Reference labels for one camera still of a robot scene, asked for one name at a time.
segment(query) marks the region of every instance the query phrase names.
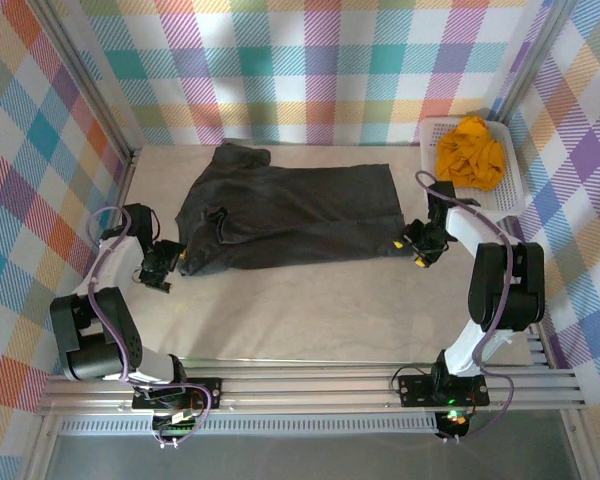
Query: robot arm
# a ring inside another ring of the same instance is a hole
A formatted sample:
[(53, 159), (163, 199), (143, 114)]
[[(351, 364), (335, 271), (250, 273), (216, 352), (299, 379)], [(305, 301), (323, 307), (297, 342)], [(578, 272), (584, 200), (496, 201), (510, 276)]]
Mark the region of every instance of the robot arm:
[[(455, 199), (451, 182), (435, 182), (429, 187), (434, 192)], [(415, 220), (405, 228), (402, 240), (416, 254), (416, 264), (428, 268), (447, 249), (448, 242), (459, 241), (475, 258), (469, 288), (470, 319), (454, 344), (441, 352), (439, 366), (445, 375), (473, 377), (480, 368), (473, 359), (476, 346), (485, 338), (503, 291), (506, 249), (502, 239), (472, 212), (455, 203), (429, 193), (429, 222)], [(474, 204), (471, 200), (460, 200)], [(482, 351), (482, 360), (488, 360), (504, 343), (539, 322), (544, 314), (544, 252), (536, 243), (521, 243), (506, 235), (514, 255), (513, 284), (504, 313), (497, 329)]]
[[(133, 276), (148, 287), (165, 292), (170, 284), (167, 274), (175, 268), (184, 246), (168, 240), (154, 242), (152, 213), (143, 205), (128, 205), (131, 228), (115, 250), (109, 252), (98, 272), (95, 298), (98, 306), (119, 332), (129, 353), (132, 381), (155, 384), (181, 382), (184, 369), (173, 355), (156, 353), (142, 346), (140, 334), (124, 300)], [(56, 335), (60, 362), (71, 380), (120, 378), (122, 359), (111, 333), (98, 321), (87, 298), (95, 265), (122, 231), (121, 227), (103, 233), (99, 254), (85, 280), (71, 295), (54, 299), (51, 321)]]
[[(500, 300), (505, 253), (498, 236), (466, 210), (451, 208), (445, 229), (476, 259), (469, 290), (471, 318), (458, 339), (444, 353), (449, 374), (472, 377), (480, 374), (472, 353), (485, 337), (492, 318), (490, 315), (493, 315)], [(537, 244), (520, 243), (509, 235), (507, 237), (514, 251), (514, 278), (520, 282), (510, 287), (503, 318), (482, 352), (483, 361), (487, 361), (503, 344), (511, 343), (517, 332), (540, 321), (544, 313), (542, 248)]]

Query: white tray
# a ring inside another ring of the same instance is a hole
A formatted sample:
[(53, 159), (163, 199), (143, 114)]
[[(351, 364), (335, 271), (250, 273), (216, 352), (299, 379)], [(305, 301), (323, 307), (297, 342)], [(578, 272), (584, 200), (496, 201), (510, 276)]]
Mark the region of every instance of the white tray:
[[(438, 142), (456, 128), (461, 118), (426, 118), (420, 124), (420, 152), (422, 169), (436, 174), (438, 161)], [(516, 154), (509, 129), (498, 122), (485, 122), (491, 135), (500, 142), (505, 153), (506, 169), (504, 178), (490, 192), (477, 188), (456, 188), (458, 198), (473, 198), (481, 205), (482, 212), (491, 220), (502, 220), (507, 216), (518, 216), (524, 211), (524, 192)]]

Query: metal bracket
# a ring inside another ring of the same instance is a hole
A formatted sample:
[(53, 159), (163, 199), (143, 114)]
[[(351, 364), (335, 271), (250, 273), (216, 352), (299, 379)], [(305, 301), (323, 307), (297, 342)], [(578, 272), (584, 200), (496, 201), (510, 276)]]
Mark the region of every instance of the metal bracket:
[[(207, 390), (211, 393), (211, 409), (217, 410), (220, 408), (220, 400), (222, 398), (222, 379), (221, 378), (187, 378), (186, 383), (192, 383), (194, 385), (201, 385), (206, 387)], [(171, 408), (165, 408), (164, 404), (160, 402), (156, 398), (151, 398), (151, 396), (143, 396), (136, 395), (133, 397), (133, 402), (131, 403), (132, 411), (141, 411), (141, 410), (153, 410), (153, 411), (171, 411), (171, 410), (182, 410), (185, 408), (190, 408), (192, 402), (194, 408), (202, 409), (204, 406), (202, 404), (201, 397), (194, 395), (192, 390), (186, 390), (184, 387), (174, 387), (174, 392), (171, 392), (172, 389), (163, 389), (156, 390), (157, 393), (164, 392), (169, 397), (173, 397), (169, 399), (169, 405)]]
[(490, 403), (487, 384), (482, 375), (450, 376), (438, 392), (430, 375), (403, 375), (398, 377), (398, 388), (403, 407), (484, 407)]

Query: metal frame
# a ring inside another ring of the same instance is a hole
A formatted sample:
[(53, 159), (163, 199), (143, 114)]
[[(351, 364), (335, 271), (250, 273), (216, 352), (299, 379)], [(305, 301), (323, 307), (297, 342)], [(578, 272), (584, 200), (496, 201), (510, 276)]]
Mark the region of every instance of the metal frame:
[(481, 116), (484, 116), (484, 118), (487, 118), (487, 116), (491, 113), (493, 106), (499, 97), (500, 90), (507, 81), (511, 67), (515, 63), (516, 58), (518, 57), (518, 54), (524, 45), (527, 33), (533, 27), (534, 22), (542, 9), (542, 3), (543, 0), (530, 0), (526, 2), (524, 10), (522, 11), (522, 15), (520, 16), (520, 20), (518, 20), (514, 30), (514, 34), (509, 40), (507, 48), (504, 51), (500, 66), (494, 73), (493, 80), (484, 94), (482, 102), (483, 110), (479, 112), (482, 114)]
[(109, 137), (112, 147), (125, 163), (129, 163), (133, 148), (127, 142), (115, 116), (102, 97), (95, 80), (89, 73), (80, 53), (67, 34), (55, 9), (49, 5), (48, 0), (28, 0), (27, 3), (49, 36), (51, 43), (58, 51), (62, 63), (71, 74), (73, 81), (76, 82), (87, 104), (93, 110), (100, 125), (102, 125), (102, 129)]
[[(551, 352), (537, 326), (527, 334), (533, 364), (493, 370), (512, 377), (512, 410), (560, 410), (583, 479), (600, 479), (600, 450), (592, 442), (584, 397), (570, 369), (551, 368)], [(389, 381), (401, 364), (184, 359), (189, 376), (223, 378), (223, 398), (199, 434), (431, 433), (432, 412), (448, 408), (402, 408)], [(427, 367), (413, 363), (411, 368)], [(501, 408), (507, 384), (487, 378), (491, 405)], [(71, 382), (51, 377), (39, 403), (44, 415), (35, 448), (20, 479), (44, 478), (58, 435), (146, 434), (151, 411), (132, 411), (133, 390), (118, 382)], [(316, 423), (316, 418), (323, 419)], [(272, 422), (278, 427), (271, 429)]]
[(542, 63), (549, 54), (558, 34), (571, 16), (578, 0), (555, 0), (551, 11), (541, 27), (538, 38), (524, 60), (520, 72), (516, 77), (504, 104), (496, 112), (495, 120), (509, 125), (513, 112), (518, 108), (520, 102), (526, 95), (529, 87), (536, 78)]
[[(29, 0), (36, 2), (49, 2), (50, 0)], [(134, 147), (140, 148), (147, 143), (147, 139), (144, 136), (143, 130), (138, 123), (138, 119), (133, 113), (129, 99), (124, 94), (122, 86), (118, 81), (115, 72), (107, 56), (102, 49), (96, 34), (91, 27), (89, 18), (85, 13), (80, 0), (60, 0), (64, 3), (67, 12), (69, 13), (69, 20), (72, 22), (73, 27), (78, 32), (82, 42), (84, 42), (87, 50), (91, 54), (93, 62), (98, 67), (100, 74), (104, 80), (104, 87), (112, 98), (112, 101), (120, 110), (120, 114), (123, 116), (127, 126), (127, 136), (129, 141)]]
[[(127, 199), (129, 189), (131, 188), (131, 181), (133, 180), (133, 174), (136, 172), (138, 165), (138, 158), (140, 158), (140, 152), (142, 149), (136, 149), (132, 152), (129, 162), (124, 165), (124, 172), (122, 173), (122, 182), (120, 183), (120, 191), (118, 192), (118, 198), (116, 199), (115, 205), (121, 207)], [(107, 228), (113, 228), (115, 225), (120, 223), (120, 216), (122, 214), (119, 211), (113, 211), (112, 215), (109, 216)]]

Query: colorful plaid backdrop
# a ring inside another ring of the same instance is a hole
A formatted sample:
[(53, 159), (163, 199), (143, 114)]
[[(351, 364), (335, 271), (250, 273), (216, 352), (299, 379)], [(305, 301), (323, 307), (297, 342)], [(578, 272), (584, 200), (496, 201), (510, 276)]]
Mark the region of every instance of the colorful plaid backdrop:
[(510, 129), (532, 198), (520, 232), (546, 252), (545, 326), (600, 439), (600, 0), (580, 0)]
[(151, 144), (406, 144), (426, 116), (485, 106), (508, 43), (525, 34), (515, 32), (523, 10), (539, 0), (80, 3), (101, 51), (70, 24), (71, 36), (96, 78), (95, 57), (112, 70)]
[(86, 216), (122, 163), (25, 0), (0, 1), (0, 480), (57, 359), (48, 318), (86, 273)]

